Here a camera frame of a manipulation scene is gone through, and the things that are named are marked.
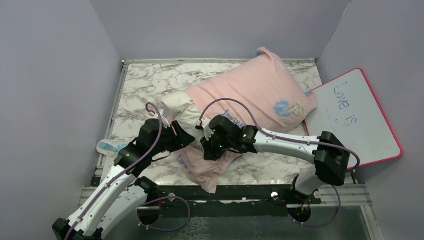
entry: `marble table top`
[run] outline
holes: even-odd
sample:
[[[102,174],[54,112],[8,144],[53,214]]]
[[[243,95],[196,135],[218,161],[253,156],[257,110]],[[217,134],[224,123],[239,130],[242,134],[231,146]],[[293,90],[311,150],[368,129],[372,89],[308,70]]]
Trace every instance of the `marble table top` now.
[[[141,63],[130,64],[123,86],[111,139],[128,143],[139,134],[140,127],[149,118],[145,105],[191,85],[221,74],[242,63],[222,61],[199,63]],[[322,84],[317,65],[312,60],[287,61],[288,69],[299,82],[303,90],[309,91]],[[303,124],[288,132],[292,135],[307,135]],[[113,164],[107,158],[103,177]],[[294,157],[273,153],[248,153],[231,163],[224,175],[218,175],[218,185],[268,185],[291,184],[294,175],[304,172],[311,164]],[[158,185],[194,185],[184,174],[174,154],[154,162],[143,176]]]

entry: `red border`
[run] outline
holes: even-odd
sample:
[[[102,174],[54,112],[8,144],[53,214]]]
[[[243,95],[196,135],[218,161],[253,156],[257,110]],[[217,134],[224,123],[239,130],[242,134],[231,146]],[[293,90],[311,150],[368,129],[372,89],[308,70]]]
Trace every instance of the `red border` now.
[[[330,82],[332,82],[332,81],[334,81],[334,80],[336,80],[336,79],[338,79],[338,78],[340,78],[340,77],[343,77],[344,75],[346,75],[346,74],[348,74],[348,73],[350,73],[350,72],[353,72],[353,71],[355,71],[355,70],[359,70],[359,71],[362,73],[363,78],[365,79],[366,84],[368,85],[369,89],[371,90],[372,96],[374,96],[375,102],[377,102],[378,108],[380,109],[381,113],[383,114],[384,120],[385,120],[385,122],[387,123],[388,128],[390,129],[390,132],[391,132],[391,134],[393,135],[394,140],[396,141],[396,143],[397,143],[397,145],[399,146],[399,149],[400,149],[400,153],[399,153],[399,155],[397,155],[397,156],[393,156],[393,157],[389,157],[389,158],[386,158],[386,159],[382,159],[382,160],[378,160],[378,161],[373,161],[373,162],[369,162],[369,163],[361,164],[361,165],[359,165],[359,167],[368,166],[368,165],[371,165],[371,164],[376,164],[376,163],[381,163],[381,162],[385,162],[385,161],[389,161],[389,160],[397,159],[397,158],[399,158],[400,156],[402,156],[402,154],[404,154],[404,148],[402,147],[401,143],[399,142],[398,136],[396,136],[395,131],[393,131],[392,125],[390,124],[390,122],[389,122],[389,120],[388,120],[388,118],[387,118],[387,116],[386,116],[386,113],[385,113],[385,112],[384,112],[384,110],[382,109],[382,106],[380,105],[380,102],[379,102],[379,100],[377,99],[376,94],[375,94],[375,92],[374,92],[373,88],[371,87],[370,82],[368,81],[367,76],[365,75],[365,72],[364,72],[361,68],[354,68],[354,69],[352,69],[352,70],[350,70],[350,71],[348,71],[348,72],[346,72],[346,73],[344,73],[344,74],[342,74],[342,75],[340,75],[340,76],[338,76],[338,77],[334,78],[333,80],[331,80],[331,81],[329,81],[329,82],[326,82],[325,84],[328,84],[328,83],[330,83]],[[312,89],[312,90],[311,90],[311,92],[313,92],[313,91],[314,91],[314,90],[316,90],[316,89],[319,89],[320,87],[324,86],[325,84],[323,84],[323,85],[321,85],[321,86],[318,86],[318,87],[316,87],[316,88]],[[307,134],[308,134],[308,135],[311,135],[311,134],[309,133],[308,124],[307,124],[307,122],[306,122],[306,119],[305,119],[305,121],[304,121],[304,122],[305,122],[305,125],[306,125],[306,131],[307,131]]]

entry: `gray wall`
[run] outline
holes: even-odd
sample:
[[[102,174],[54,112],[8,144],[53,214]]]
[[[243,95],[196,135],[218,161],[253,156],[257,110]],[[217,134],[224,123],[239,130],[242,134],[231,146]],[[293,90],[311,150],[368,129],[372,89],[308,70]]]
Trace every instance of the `gray wall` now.
[[[1,1],[1,239],[54,239],[76,210],[120,61],[88,1]]]
[[[119,56],[319,58],[351,0],[91,0]]]
[[[363,68],[404,147],[400,160],[363,167],[385,240],[422,239],[424,1],[353,0],[318,62],[329,81]]]

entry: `whiteboard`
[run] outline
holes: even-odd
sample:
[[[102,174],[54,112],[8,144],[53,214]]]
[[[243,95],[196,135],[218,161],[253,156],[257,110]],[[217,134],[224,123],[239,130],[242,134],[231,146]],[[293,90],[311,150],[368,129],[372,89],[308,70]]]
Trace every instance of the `whiteboard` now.
[[[359,155],[360,166],[402,155],[402,147],[361,69],[353,69],[312,92],[317,95],[318,107],[305,120],[309,135],[333,133]],[[356,162],[351,154],[348,167]]]

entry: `pink pillowcase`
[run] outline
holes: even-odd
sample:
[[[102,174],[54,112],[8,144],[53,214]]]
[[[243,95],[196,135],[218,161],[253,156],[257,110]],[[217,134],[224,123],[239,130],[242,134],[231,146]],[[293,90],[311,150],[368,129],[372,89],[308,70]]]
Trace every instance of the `pink pillowcase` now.
[[[262,128],[280,133],[287,132],[299,125],[309,112],[317,107],[317,96],[302,90],[277,55],[264,47],[258,51],[262,55],[193,85],[186,89],[185,93],[200,113],[216,99],[232,98],[244,103]],[[246,110],[231,101],[215,103],[207,110],[204,118],[211,120],[217,115],[227,117],[241,128],[254,124]],[[217,161],[206,161],[203,152],[193,146],[176,154],[188,178],[200,184],[209,193],[216,191],[216,174],[224,174],[229,164],[240,156],[226,152]]]

